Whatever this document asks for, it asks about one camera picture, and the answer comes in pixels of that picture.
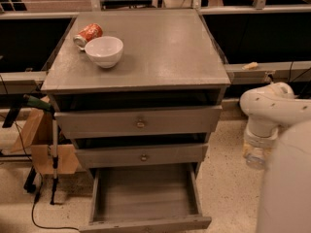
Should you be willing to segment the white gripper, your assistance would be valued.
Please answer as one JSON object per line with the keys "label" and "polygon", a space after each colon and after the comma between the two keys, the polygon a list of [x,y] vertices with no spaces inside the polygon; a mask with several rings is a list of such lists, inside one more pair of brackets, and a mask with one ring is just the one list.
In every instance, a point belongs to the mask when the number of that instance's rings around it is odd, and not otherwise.
{"label": "white gripper", "polygon": [[272,148],[279,135],[279,129],[272,130],[272,135],[268,137],[261,137],[255,135],[249,127],[244,131],[244,143],[242,148],[242,155],[245,159],[253,155],[254,148],[268,149]]}

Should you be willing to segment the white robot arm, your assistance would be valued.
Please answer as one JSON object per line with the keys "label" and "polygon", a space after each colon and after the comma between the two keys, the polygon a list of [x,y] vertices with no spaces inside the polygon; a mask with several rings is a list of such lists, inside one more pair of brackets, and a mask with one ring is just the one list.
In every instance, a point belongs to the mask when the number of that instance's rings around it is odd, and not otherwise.
{"label": "white robot arm", "polygon": [[256,233],[311,233],[311,100],[286,83],[250,89],[245,158],[264,169]]}

